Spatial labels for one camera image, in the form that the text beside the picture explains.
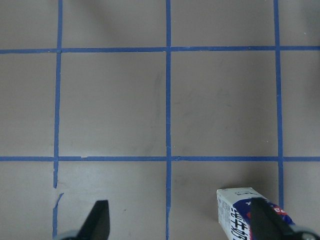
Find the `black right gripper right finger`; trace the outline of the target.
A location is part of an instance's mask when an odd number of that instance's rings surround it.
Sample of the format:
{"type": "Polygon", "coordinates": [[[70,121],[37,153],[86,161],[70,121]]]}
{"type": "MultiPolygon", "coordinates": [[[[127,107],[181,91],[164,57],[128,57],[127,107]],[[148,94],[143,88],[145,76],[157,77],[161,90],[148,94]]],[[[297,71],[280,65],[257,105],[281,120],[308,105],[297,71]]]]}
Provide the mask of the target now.
{"type": "Polygon", "coordinates": [[[250,229],[256,240],[318,240],[320,236],[306,227],[290,225],[263,198],[252,198],[250,229]]]}

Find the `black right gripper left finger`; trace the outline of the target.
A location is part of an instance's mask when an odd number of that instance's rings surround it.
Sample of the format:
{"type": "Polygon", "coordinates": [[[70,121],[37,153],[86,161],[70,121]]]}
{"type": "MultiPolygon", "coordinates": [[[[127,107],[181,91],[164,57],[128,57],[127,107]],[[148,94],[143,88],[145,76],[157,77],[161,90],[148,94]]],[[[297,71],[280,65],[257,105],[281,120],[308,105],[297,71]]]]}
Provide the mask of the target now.
{"type": "Polygon", "coordinates": [[[108,200],[95,202],[89,215],[77,233],[76,240],[107,240],[110,235],[110,211],[108,200]]]}

